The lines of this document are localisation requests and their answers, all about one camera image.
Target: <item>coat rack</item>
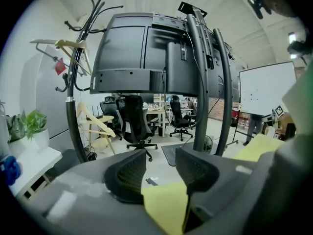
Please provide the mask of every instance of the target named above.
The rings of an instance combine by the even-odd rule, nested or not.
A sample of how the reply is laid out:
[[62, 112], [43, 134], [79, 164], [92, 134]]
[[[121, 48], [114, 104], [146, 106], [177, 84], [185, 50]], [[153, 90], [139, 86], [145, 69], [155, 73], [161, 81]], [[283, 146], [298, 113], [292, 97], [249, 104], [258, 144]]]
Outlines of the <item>coat rack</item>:
[[[92, 4], [92, 11], [82, 27], [72, 26], [68, 21], [64, 22], [69, 27], [69, 29], [80, 32], [79, 37], [76, 40], [76, 43], [81, 43], [81, 41], [86, 40], [89, 34], [105, 32], [107, 30], [106, 28], [91, 29], [94, 22], [96, 21], [96, 19], [101, 13], [110, 9], [123, 8], [123, 6], [121, 5], [121, 6], [115, 6], [115, 7], [110, 7], [110, 8], [101, 10], [105, 2], [101, 2], [101, 0], [98, 0], [97, 3], [95, 4], [94, 0], [90, 0], [90, 1]], [[65, 88], [63, 90], [58, 89], [58, 91], [60, 92], [65, 92], [67, 90], [67, 100], [66, 100], [67, 122], [68, 122], [68, 127], [69, 127], [70, 135], [74, 144], [75, 151], [81, 163], [87, 162], [88, 159], [85, 154], [84, 146], [82, 144], [80, 134], [79, 134], [78, 123], [77, 123], [77, 118], [76, 118], [75, 99], [73, 96], [74, 96], [74, 87], [81, 92], [87, 91], [90, 89], [90, 87], [81, 89], [77, 86], [77, 83], [76, 83], [77, 70], [78, 70], [77, 63], [79, 63], [82, 52], [83, 52], [82, 48], [79, 48], [79, 47], [74, 48], [73, 53], [72, 53], [72, 58], [69, 64], [68, 74], [63, 75]]]

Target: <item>yellow sticky note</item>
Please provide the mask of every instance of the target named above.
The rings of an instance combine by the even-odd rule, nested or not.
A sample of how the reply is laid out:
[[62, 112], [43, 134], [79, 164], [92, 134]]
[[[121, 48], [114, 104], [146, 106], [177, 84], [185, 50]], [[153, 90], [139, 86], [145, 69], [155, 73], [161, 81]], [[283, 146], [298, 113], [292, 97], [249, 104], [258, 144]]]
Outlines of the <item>yellow sticky note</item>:
[[276, 151], [283, 143], [284, 141], [258, 134], [233, 159], [257, 162], [263, 153]]
[[188, 202], [186, 192], [183, 181], [141, 190], [146, 212], [169, 235], [182, 234]]

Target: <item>monitor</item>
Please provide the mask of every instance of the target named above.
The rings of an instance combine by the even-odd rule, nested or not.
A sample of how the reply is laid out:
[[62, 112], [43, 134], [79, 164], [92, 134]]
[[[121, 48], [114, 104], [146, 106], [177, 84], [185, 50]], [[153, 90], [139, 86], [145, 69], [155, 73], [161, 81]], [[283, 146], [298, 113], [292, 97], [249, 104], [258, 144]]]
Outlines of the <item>monitor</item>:
[[[209, 70], [209, 96], [223, 98], [223, 69], [213, 33], [214, 69]], [[230, 60], [233, 97], [238, 72]], [[95, 58], [90, 94], [166, 93], [197, 97], [197, 65], [183, 20], [152, 13], [115, 14]]]
[[145, 102], [147, 104], [153, 104], [153, 93], [140, 93], [140, 96], [142, 98], [142, 102]]

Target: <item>floor mat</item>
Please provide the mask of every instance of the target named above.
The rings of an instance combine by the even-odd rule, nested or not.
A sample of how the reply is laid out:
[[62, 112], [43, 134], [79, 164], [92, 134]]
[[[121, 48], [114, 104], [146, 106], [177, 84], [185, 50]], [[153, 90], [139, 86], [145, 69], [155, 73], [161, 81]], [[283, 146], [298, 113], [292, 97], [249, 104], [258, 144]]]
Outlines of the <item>floor mat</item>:
[[[170, 166], [176, 166], [176, 161], [175, 161], [176, 148], [182, 148], [183, 146], [184, 146], [184, 143], [179, 143], [179, 144], [173, 144], [173, 145], [165, 145], [161, 147], [166, 157], [166, 160]], [[193, 148], [193, 146], [194, 146], [193, 142], [187, 143], [185, 145], [185, 147], [188, 147], [188, 148]]]

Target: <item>black office chair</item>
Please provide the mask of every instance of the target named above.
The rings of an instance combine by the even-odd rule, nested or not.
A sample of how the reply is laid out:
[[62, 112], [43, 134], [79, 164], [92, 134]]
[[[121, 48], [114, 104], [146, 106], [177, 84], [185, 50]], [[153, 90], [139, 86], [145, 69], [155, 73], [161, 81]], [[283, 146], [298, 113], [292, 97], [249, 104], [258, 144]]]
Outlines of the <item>black office chair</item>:
[[[145, 120], [146, 114], [144, 114], [142, 109], [142, 98], [137, 95], [126, 96], [125, 99], [117, 100], [116, 105], [120, 117], [122, 135], [127, 142], [132, 143], [126, 145], [126, 148], [135, 147], [135, 150], [137, 150], [155, 146], [157, 149], [157, 144], [150, 143], [151, 140], [149, 140], [148, 143], [145, 143], [145, 140], [148, 137], [154, 136], [154, 131], [150, 130], [147, 121]], [[130, 132], [126, 131], [127, 123], [130, 125]], [[151, 162], [152, 156], [147, 150], [146, 153]]]
[[193, 137], [192, 134], [188, 133], [187, 129], [184, 129], [185, 127], [189, 127], [191, 124], [191, 117], [189, 119], [182, 118], [181, 110], [180, 110], [180, 102], [177, 100], [177, 96], [172, 97], [171, 101], [171, 108], [173, 112], [173, 118], [172, 118], [172, 125], [176, 127], [174, 132], [170, 133], [170, 137], [173, 134], [180, 134], [180, 141], [183, 141], [182, 135], [187, 134]]
[[106, 102], [106, 101], [100, 102], [100, 108], [101, 108], [102, 113], [103, 113], [104, 116], [112, 116], [112, 117], [114, 117], [114, 119], [112, 120], [111, 123], [106, 123], [106, 124], [107, 124], [107, 126], [109, 128], [111, 128], [114, 131], [114, 133], [117, 136], [119, 136], [119, 139], [122, 140], [121, 123], [120, 123], [120, 120], [118, 118], [118, 114], [116, 112], [117, 106], [116, 106], [115, 101], [114, 102]]
[[105, 101], [106, 103], [115, 103], [115, 97], [114, 97], [114, 96], [106, 96], [106, 97], [104, 98], [104, 101]]

